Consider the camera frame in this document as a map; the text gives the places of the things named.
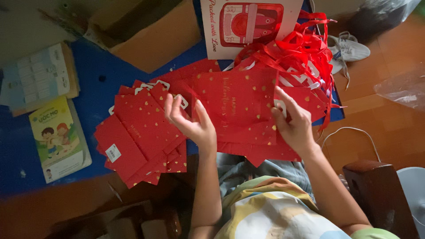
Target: book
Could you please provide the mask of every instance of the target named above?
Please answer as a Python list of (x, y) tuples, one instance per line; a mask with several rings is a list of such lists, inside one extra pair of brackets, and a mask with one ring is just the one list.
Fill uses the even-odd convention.
[(201, 0), (208, 59), (234, 60), (252, 43), (282, 40), (294, 30), (303, 0)]
[(58, 97), (29, 115), (46, 183), (91, 164), (88, 146), (72, 100)]
[(51, 100), (79, 94), (71, 49), (65, 43), (45, 48), (0, 69), (0, 104), (19, 116), (37, 110)]

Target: blue tabletop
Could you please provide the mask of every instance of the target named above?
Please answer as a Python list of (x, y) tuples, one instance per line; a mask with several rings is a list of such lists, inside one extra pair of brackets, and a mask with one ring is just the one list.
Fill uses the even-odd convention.
[[(194, 4), (202, 26), (199, 1), (195, 0)], [(308, 10), (307, 7), (305, 2), (303, 9)], [(81, 88), (80, 95), (74, 98), (73, 102), (93, 162), (90, 166), (47, 185), (28, 120), (29, 114), (12, 117), (8, 107), (0, 105), (0, 197), (110, 173), (111, 171), (103, 166), (105, 157), (96, 150), (97, 141), (93, 133), (95, 126), (109, 116), (108, 109), (114, 104), (113, 96), (118, 92), (119, 86), (131, 86), (135, 79), (148, 82), (169, 72), (171, 68), (178, 69), (207, 57), (205, 41), (202, 40), (160, 69), (147, 74), (84, 39), (71, 43), (70, 47)], [(220, 68), (224, 69), (232, 61), (218, 62)], [(333, 94), (334, 98), (338, 99), (337, 94)], [(341, 109), (331, 110), (331, 121), (343, 118)], [(188, 154), (193, 154), (197, 152), (197, 147), (188, 140), (187, 150)]]

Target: person's right hand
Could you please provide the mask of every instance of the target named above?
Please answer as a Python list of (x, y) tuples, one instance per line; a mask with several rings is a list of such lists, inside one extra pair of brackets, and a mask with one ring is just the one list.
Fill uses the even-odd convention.
[(307, 110), (301, 108), (295, 100), (285, 93), (279, 86), (275, 87), (275, 92), (285, 103), (286, 110), (291, 116), (291, 121), (287, 122), (283, 113), (273, 107), (272, 114), (276, 121), (276, 126), (285, 142), (298, 155), (302, 155), (312, 148), (316, 142), (312, 133), (312, 115)]
[(217, 134), (205, 107), (200, 100), (196, 101), (195, 110), (200, 122), (190, 122), (180, 111), (181, 96), (174, 100), (171, 94), (165, 100), (165, 118), (174, 124), (184, 135), (189, 137), (199, 148), (199, 152), (217, 152)]

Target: red illustration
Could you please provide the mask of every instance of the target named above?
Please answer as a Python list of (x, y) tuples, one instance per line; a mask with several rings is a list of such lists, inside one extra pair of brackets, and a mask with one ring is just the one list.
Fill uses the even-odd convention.
[(220, 12), (220, 39), (225, 47), (274, 40), (282, 23), (283, 6), (270, 3), (226, 3)]

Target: shoe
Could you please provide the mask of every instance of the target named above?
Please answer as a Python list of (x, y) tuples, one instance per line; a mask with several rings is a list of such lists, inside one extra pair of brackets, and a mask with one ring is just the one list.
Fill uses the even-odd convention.
[(341, 32), (338, 38), (328, 36), (328, 48), (334, 55), (334, 59), (342, 57), (344, 61), (363, 60), (371, 54), (369, 48), (358, 43), (357, 38), (348, 31)]
[(332, 74), (344, 69), (344, 76), (348, 79), (347, 90), (350, 85), (350, 75), (346, 61), (363, 60), (371, 54), (371, 51), (367, 46), (358, 43), (357, 38), (348, 31), (341, 32), (338, 38), (328, 36), (328, 48), (333, 54), (333, 58), (329, 62), (333, 66)]

